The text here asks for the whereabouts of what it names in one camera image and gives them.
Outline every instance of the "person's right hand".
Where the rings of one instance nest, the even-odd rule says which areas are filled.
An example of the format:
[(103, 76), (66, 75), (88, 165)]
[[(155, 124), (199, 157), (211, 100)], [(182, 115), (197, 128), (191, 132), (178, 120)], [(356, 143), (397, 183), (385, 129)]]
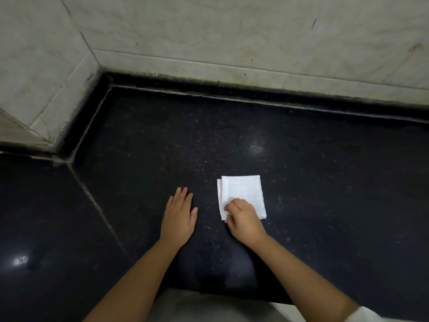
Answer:
[(232, 235), (250, 249), (267, 236), (255, 207), (246, 200), (232, 200), (225, 206), (225, 211), (229, 212), (227, 224)]

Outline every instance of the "folded white napkin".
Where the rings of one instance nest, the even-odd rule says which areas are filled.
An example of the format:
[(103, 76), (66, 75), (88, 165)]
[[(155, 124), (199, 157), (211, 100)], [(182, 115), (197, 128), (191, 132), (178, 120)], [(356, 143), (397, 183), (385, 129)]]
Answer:
[(217, 198), (222, 220), (226, 220), (228, 214), (223, 210), (224, 207), (235, 198), (252, 204), (259, 219), (267, 218), (259, 175), (222, 176), (222, 179), (217, 180)]

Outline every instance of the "marble wall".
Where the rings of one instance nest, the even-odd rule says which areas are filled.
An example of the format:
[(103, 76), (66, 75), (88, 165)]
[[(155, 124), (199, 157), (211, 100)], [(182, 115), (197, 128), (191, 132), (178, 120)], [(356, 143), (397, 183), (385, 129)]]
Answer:
[(429, 0), (63, 0), (111, 70), (429, 105)]
[(96, 81), (97, 61), (61, 0), (0, 0), (0, 40), (0, 109), (21, 127), (14, 138), (2, 120), (0, 141), (54, 145)]

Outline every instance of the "sleeve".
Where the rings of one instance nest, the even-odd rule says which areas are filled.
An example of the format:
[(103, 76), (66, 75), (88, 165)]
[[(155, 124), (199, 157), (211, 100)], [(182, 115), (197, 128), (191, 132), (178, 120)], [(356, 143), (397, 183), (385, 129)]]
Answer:
[(386, 321), (366, 307), (359, 307), (345, 322), (383, 322)]

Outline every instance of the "rust stain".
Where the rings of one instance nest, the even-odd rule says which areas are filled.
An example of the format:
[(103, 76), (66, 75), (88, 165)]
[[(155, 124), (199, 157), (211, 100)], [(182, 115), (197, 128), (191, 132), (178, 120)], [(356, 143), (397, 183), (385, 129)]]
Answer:
[(423, 48), (423, 44), (422, 43), (417, 43), (417, 44), (414, 44), (409, 50), (408, 50), (408, 52), (407, 53), (413, 53), (414, 51), (417, 51), (417, 50), (419, 50), (419, 49), (421, 49), (421, 48)]

